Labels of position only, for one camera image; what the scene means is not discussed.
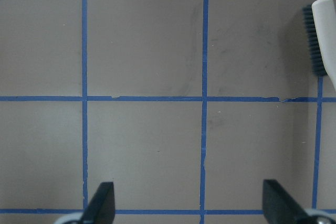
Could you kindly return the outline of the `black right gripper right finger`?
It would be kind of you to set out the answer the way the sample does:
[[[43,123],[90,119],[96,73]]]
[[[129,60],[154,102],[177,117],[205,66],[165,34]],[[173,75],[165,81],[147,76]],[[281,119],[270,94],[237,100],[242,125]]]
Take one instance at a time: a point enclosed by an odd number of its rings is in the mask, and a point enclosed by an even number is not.
[[[302,208],[275,179],[265,179],[262,191],[262,210],[268,223],[335,223],[327,212]]]

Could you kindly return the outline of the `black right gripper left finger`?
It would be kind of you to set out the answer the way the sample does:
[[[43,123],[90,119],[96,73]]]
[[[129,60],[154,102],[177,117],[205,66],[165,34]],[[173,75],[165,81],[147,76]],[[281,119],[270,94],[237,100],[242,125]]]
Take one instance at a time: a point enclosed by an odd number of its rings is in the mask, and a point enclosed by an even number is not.
[[[54,223],[113,223],[115,219],[114,183],[102,182],[83,212],[58,218]]]

